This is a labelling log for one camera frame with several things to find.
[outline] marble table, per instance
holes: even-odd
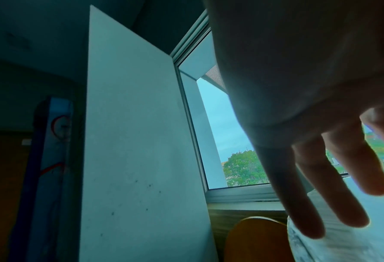
[[[308,196],[323,218],[326,236],[321,240],[305,237],[289,218],[287,230],[295,261],[384,262],[384,197],[364,194],[351,177],[344,180],[367,211],[370,225],[352,228],[342,224],[323,198],[313,190]]]

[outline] human hand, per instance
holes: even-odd
[[[324,236],[296,166],[338,218],[369,224],[325,148],[375,196],[384,172],[361,120],[384,140],[384,1],[206,0],[237,119],[295,225]]]

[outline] green tree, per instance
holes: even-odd
[[[232,154],[223,165],[228,186],[268,183],[264,168],[253,150]]]

